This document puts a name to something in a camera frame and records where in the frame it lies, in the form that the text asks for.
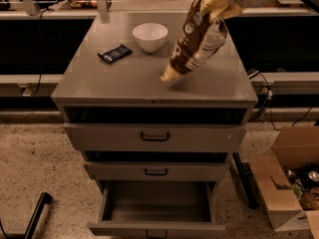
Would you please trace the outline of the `grey metal drawer cabinet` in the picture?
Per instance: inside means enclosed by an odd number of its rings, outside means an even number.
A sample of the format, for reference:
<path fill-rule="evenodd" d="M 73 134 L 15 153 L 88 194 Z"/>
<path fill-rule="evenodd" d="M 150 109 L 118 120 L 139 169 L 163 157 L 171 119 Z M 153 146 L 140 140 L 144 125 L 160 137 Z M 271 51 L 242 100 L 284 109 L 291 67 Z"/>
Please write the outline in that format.
<path fill-rule="evenodd" d="M 170 83 L 160 80 L 185 15 L 182 12 L 114 12 L 95 20 L 52 99 L 65 123 L 246 125 L 255 92 L 240 60 L 225 45 L 203 68 Z M 144 23 L 167 27 L 163 46 L 143 51 L 133 29 Z M 99 58 L 125 45 L 133 52 L 112 64 Z M 79 150 L 86 161 L 227 164 L 235 152 Z"/>

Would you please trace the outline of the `grey middle drawer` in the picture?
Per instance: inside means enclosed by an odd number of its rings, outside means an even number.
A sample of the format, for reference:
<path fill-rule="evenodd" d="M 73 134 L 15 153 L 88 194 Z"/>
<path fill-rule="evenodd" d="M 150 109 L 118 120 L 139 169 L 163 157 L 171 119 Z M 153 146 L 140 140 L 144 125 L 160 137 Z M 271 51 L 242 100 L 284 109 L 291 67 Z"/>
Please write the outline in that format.
<path fill-rule="evenodd" d="M 221 181 L 227 164 L 186 162 L 86 161 L 86 171 L 96 180 Z"/>

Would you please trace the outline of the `grey bottom drawer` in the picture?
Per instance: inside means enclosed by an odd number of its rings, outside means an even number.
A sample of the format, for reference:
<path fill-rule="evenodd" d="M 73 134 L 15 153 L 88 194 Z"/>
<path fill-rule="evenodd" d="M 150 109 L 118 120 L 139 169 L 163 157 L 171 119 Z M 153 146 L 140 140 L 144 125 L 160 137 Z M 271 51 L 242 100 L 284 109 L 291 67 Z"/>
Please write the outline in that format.
<path fill-rule="evenodd" d="M 109 181 L 98 221 L 88 225 L 96 236 L 217 237 L 225 227 L 215 221 L 206 182 Z"/>

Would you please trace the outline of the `white ceramic bowl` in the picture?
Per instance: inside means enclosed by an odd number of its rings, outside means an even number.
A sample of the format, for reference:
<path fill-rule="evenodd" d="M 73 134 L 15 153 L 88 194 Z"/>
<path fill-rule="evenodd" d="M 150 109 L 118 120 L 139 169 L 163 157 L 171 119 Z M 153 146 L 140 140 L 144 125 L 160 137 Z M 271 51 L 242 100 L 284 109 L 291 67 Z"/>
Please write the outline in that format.
<path fill-rule="evenodd" d="M 144 23 L 133 29 L 138 46 L 147 53 L 158 51 L 166 41 L 168 29 L 158 23 Z"/>

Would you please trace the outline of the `grey drawer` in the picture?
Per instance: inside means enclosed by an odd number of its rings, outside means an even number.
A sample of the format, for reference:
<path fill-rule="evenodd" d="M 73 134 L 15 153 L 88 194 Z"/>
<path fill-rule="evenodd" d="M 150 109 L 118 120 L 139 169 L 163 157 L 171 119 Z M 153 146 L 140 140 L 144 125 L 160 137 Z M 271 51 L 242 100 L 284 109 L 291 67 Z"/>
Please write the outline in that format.
<path fill-rule="evenodd" d="M 244 126 L 65 123 L 76 150 L 233 152 L 245 136 Z"/>
<path fill-rule="evenodd" d="M 86 161 L 86 171 L 96 180 L 221 181 L 227 164 L 186 162 Z"/>
<path fill-rule="evenodd" d="M 206 182 L 109 181 L 98 221 L 88 225 L 96 236 L 217 237 L 225 227 L 215 221 Z"/>

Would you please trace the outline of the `grey top drawer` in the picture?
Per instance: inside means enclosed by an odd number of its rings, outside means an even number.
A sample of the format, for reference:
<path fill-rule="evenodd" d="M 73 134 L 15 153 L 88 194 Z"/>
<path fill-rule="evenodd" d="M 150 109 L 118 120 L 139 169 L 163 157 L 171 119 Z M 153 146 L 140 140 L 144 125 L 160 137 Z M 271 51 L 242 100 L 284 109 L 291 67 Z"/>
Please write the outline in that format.
<path fill-rule="evenodd" d="M 65 123 L 76 150 L 233 152 L 245 136 L 244 126 Z"/>

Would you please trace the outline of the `dark blue snack bar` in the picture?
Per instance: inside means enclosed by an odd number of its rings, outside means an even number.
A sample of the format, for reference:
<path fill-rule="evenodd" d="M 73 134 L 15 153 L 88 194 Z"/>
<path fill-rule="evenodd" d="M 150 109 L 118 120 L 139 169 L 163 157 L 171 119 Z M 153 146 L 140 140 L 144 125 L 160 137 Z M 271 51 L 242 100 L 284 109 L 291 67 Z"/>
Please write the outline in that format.
<path fill-rule="evenodd" d="M 99 53 L 98 56 L 107 64 L 112 64 L 113 62 L 130 55 L 132 52 L 133 51 L 128 47 L 120 44 L 119 46 L 112 48 L 111 50 L 108 50 L 104 53 Z"/>

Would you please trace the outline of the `black metal leg left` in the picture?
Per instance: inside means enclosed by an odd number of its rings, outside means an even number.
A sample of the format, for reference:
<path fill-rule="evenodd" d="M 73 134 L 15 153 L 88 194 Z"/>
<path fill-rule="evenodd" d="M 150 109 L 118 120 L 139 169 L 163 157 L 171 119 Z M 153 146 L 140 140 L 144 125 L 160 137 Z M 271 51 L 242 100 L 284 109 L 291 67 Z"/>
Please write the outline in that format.
<path fill-rule="evenodd" d="M 7 234 L 3 228 L 2 222 L 0 221 L 0 239 L 32 239 L 44 207 L 49 205 L 52 200 L 53 197 L 50 193 L 42 192 L 40 194 L 26 231 L 23 234 Z"/>

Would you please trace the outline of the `black metal leg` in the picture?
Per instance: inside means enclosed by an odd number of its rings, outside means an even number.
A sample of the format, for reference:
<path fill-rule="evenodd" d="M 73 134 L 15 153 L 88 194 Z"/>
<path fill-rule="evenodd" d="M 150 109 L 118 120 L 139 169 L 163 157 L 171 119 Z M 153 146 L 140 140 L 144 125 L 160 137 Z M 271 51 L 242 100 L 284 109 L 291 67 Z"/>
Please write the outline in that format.
<path fill-rule="evenodd" d="M 32 239 L 44 207 L 49 205 L 52 200 L 53 197 L 50 193 L 42 192 L 40 194 L 26 231 L 23 234 L 7 234 L 3 228 L 2 222 L 0 221 L 0 239 Z"/>
<path fill-rule="evenodd" d="M 237 171 L 238 171 L 238 174 L 239 174 L 239 177 L 240 177 L 240 180 L 241 180 L 244 192 L 245 192 L 248 207 L 250 209 L 257 209 L 259 204 L 257 203 L 256 198 L 253 194 L 252 188 L 249 184 L 249 180 L 248 180 L 248 177 L 245 173 L 244 166 L 241 162 L 239 153 L 234 152 L 232 154 L 232 156 L 233 156 L 233 160 L 234 160 L 235 166 L 237 168 Z"/>

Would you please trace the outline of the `brown chip bag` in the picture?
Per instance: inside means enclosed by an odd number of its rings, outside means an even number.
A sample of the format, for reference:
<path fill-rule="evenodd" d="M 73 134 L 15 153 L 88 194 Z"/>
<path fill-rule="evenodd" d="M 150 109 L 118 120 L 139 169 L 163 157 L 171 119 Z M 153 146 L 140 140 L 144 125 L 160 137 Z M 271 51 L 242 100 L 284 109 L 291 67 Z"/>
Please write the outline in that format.
<path fill-rule="evenodd" d="M 201 0 L 193 0 L 169 62 L 159 78 L 171 82 L 202 67 L 225 43 L 227 29 L 223 19 L 201 16 Z"/>

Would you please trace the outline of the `open cardboard box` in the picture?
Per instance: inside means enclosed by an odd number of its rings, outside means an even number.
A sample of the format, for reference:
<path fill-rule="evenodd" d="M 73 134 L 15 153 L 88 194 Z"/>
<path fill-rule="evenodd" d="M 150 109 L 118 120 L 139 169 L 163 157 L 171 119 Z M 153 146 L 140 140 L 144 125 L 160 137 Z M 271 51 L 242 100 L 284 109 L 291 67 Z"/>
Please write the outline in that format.
<path fill-rule="evenodd" d="M 319 127 L 286 127 L 273 145 L 249 162 L 266 213 L 275 232 L 310 230 L 319 239 L 319 211 L 304 210 L 283 168 L 302 168 L 319 162 Z"/>

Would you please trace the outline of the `black metal leg right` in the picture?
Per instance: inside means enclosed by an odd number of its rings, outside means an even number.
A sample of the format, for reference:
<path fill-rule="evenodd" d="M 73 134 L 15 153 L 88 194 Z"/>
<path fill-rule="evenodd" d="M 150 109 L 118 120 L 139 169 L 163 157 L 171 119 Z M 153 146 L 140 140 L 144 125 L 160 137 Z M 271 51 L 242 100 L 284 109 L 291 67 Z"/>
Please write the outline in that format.
<path fill-rule="evenodd" d="M 248 180 L 248 177 L 245 173 L 244 166 L 241 162 L 239 153 L 234 152 L 232 154 L 232 156 L 233 156 L 233 160 L 234 160 L 235 166 L 237 168 L 237 171 L 238 171 L 238 174 L 239 174 L 239 177 L 240 177 L 240 180 L 241 180 L 244 192 L 245 192 L 248 207 L 250 209 L 257 209 L 259 204 L 257 203 L 256 198 L 253 194 L 252 188 L 249 184 L 249 180 Z"/>

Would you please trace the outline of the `silver soda can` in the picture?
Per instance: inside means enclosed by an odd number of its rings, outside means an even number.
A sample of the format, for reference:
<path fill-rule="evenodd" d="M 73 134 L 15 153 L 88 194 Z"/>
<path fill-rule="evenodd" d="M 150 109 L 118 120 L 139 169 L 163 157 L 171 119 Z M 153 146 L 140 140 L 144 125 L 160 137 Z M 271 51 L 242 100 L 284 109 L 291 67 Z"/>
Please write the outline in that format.
<path fill-rule="evenodd" d="M 317 171 L 309 171 L 308 177 L 311 181 L 319 182 L 319 173 Z"/>

